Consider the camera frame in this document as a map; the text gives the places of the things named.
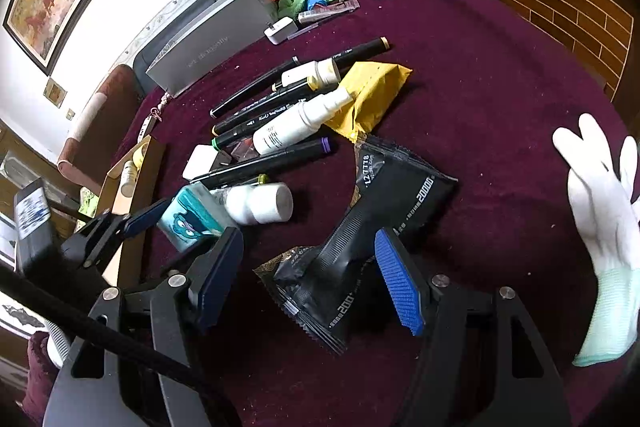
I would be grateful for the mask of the white pill bottle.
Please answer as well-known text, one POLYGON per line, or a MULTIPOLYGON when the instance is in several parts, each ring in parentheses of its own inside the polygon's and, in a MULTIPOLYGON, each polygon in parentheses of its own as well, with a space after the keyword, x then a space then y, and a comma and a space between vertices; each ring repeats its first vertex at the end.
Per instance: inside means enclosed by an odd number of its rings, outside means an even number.
POLYGON ((134 195, 134 189, 136 188, 138 179, 138 169, 134 165, 132 159, 128 160, 124 167, 122 167, 122 174, 120 175, 119 192, 122 196, 131 198, 134 195))

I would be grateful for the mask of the white square power adapter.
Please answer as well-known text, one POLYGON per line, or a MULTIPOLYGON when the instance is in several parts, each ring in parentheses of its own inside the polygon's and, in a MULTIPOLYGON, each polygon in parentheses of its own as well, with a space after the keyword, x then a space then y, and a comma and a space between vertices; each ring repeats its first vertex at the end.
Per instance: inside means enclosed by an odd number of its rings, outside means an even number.
POLYGON ((219 164, 219 150, 213 145, 198 144, 186 162, 182 172, 183 179, 188 181, 203 176, 219 164))

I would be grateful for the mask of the black foil snack packet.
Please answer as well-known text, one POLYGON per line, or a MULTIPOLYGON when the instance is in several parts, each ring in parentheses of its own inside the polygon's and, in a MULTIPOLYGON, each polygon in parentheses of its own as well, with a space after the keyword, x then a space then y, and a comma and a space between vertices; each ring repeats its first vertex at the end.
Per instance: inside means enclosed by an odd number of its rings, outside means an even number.
POLYGON ((344 218, 319 246, 293 247, 255 270, 282 311, 334 355, 347 349, 354 306, 374 260, 375 233, 434 225, 459 187, 408 148, 372 134, 355 145, 356 185, 344 218))

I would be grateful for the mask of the cardboard box tray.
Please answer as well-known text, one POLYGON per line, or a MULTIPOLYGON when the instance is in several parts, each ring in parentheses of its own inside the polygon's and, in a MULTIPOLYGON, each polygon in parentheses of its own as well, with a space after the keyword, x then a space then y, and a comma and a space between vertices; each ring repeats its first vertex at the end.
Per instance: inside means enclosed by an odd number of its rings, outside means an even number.
MULTIPOLYGON (((111 210, 115 215, 126 215, 126 213, 135 213, 152 204, 154 187, 160 171, 165 145, 155 140, 152 135, 147 135, 141 143, 128 150, 106 174, 99 196, 98 208, 96 208, 97 213, 111 210), (146 151, 143 165, 138 170, 134 195, 131 198, 127 198, 119 192, 122 167, 128 160, 132 159, 134 151, 143 142, 148 142, 149 147, 146 151)), ((113 259, 108 262, 106 269, 103 271, 103 278, 111 286, 130 288, 138 285, 145 235, 146 233, 143 232, 133 239, 126 239, 122 246, 117 249, 113 259)))

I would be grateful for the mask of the brown wooden chair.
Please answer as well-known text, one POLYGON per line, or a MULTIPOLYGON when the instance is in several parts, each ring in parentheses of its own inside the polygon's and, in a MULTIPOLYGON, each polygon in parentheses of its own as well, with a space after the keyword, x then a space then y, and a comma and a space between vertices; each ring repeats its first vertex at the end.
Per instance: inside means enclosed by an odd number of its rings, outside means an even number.
POLYGON ((128 65, 117 65, 75 118, 58 155, 58 172, 99 195, 140 103, 134 70, 128 65))

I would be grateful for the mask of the purple capped black marker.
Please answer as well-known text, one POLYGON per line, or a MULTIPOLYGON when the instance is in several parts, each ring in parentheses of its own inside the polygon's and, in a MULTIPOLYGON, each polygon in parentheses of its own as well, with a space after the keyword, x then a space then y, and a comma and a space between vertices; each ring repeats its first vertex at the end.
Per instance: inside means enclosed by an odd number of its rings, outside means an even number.
POLYGON ((218 188, 225 185, 240 183, 258 176, 291 169, 302 165, 304 162, 315 160, 329 155, 332 152, 331 142, 328 138, 306 141, 276 153, 259 156, 237 164, 213 170, 203 176, 197 176, 191 181, 203 183, 206 188, 218 188))

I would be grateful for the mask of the green capped black marker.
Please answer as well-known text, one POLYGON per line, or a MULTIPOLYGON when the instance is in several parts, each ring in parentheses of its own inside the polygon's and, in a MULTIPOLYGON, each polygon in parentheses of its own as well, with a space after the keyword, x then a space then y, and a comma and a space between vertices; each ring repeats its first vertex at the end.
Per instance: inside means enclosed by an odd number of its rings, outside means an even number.
POLYGON ((289 108, 293 107, 295 103, 288 103, 281 107, 271 109, 267 113, 263 113, 262 115, 256 116, 248 121, 243 122, 243 124, 238 124, 234 128, 224 132, 221 135, 215 136, 215 138, 210 142, 216 150, 223 150, 225 147, 228 147, 232 143, 236 141, 242 140, 249 135, 252 135, 257 129, 265 124, 268 124, 269 121, 272 121, 277 116, 286 112, 289 108))

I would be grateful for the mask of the black pen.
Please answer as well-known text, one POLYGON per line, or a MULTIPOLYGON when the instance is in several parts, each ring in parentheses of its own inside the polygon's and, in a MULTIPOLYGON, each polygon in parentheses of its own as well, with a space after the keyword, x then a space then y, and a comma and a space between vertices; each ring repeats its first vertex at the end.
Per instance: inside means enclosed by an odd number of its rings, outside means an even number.
POLYGON ((209 111, 209 116, 212 118, 220 117, 227 113, 229 109, 235 108, 239 106, 242 102, 245 102, 255 94, 262 92, 267 89, 267 87, 272 83, 277 77, 281 76, 287 70, 298 66, 300 64, 299 58, 297 56, 292 56, 289 60, 284 63, 269 69, 268 72, 264 72, 259 77, 252 80, 245 87, 241 88, 238 91, 232 93, 229 98, 226 98, 216 107, 212 108, 209 111))

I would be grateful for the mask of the white cotton glove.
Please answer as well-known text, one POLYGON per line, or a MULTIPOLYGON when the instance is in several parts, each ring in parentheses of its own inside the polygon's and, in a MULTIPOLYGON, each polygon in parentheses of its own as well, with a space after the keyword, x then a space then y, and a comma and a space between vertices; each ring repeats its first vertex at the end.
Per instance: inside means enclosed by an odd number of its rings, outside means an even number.
POLYGON ((574 364, 622 357, 638 338, 639 199, 634 196, 638 145, 630 135, 614 164, 608 139, 592 115, 578 118, 579 132, 561 127, 552 143, 566 161, 567 197, 587 248, 598 295, 589 329, 574 364))

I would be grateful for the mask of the white spray bottle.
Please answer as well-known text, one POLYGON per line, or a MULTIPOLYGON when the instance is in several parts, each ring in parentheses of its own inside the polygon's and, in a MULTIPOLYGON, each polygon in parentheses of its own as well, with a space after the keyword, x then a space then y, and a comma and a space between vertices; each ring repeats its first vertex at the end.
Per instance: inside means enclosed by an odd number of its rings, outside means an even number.
POLYGON ((303 141, 351 101, 350 93, 338 86, 331 92, 299 102, 253 134, 254 149, 262 156, 303 141))

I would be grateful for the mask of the white charger plug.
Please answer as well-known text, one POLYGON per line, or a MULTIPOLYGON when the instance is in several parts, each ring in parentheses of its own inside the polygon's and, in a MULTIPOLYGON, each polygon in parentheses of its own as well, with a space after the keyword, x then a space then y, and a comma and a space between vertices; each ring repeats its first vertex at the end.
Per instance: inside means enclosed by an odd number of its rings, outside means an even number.
POLYGON ((285 16, 270 24, 265 30, 264 35, 274 46, 278 46, 282 42, 285 42, 298 31, 295 20, 291 17, 285 16))

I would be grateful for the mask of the silver rectangular gift box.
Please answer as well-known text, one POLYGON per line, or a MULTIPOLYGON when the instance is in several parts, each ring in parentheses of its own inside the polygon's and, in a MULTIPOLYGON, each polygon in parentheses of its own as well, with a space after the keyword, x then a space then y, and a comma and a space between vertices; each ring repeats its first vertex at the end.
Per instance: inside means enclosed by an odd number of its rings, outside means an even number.
POLYGON ((262 38, 276 20, 273 0, 218 0, 165 43, 145 75, 165 92, 178 96, 262 38))

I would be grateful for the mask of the flat cosmetics tube pack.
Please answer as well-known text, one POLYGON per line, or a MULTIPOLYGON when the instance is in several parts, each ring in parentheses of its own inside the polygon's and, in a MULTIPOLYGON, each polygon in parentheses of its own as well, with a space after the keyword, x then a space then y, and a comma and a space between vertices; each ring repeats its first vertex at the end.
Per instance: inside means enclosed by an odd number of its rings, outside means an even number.
POLYGON ((359 8, 360 4, 358 0, 348 0, 337 4, 320 6, 318 9, 313 8, 312 10, 300 12, 297 15, 297 20, 302 25, 313 24, 327 20, 330 17, 350 13, 359 8))

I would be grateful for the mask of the long black marker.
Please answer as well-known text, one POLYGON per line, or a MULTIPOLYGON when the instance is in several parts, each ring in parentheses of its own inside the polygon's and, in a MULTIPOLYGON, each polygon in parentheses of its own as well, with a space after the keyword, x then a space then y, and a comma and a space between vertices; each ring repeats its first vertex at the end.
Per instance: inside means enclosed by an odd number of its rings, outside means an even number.
MULTIPOLYGON (((354 46, 353 48, 347 49, 343 52, 332 55, 329 58, 333 58, 335 63, 337 64, 338 70, 341 70, 352 66, 355 62, 365 61, 368 58, 377 56, 378 54, 384 53, 390 49, 390 42, 386 37, 378 37, 373 39, 372 41, 358 44, 358 46, 354 46)), ((273 83, 272 90, 277 91, 280 90, 281 87, 281 78, 273 83)))

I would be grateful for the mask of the pink bead keychain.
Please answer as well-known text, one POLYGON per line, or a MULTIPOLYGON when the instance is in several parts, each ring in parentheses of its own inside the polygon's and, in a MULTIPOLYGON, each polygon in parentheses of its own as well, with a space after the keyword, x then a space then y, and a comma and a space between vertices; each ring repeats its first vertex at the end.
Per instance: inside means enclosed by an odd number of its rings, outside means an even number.
POLYGON ((151 117, 156 119, 157 121, 161 121, 163 111, 171 100, 172 100, 172 95, 168 92, 165 92, 163 96, 160 98, 160 101, 158 102, 157 106, 154 106, 151 108, 150 110, 151 117))

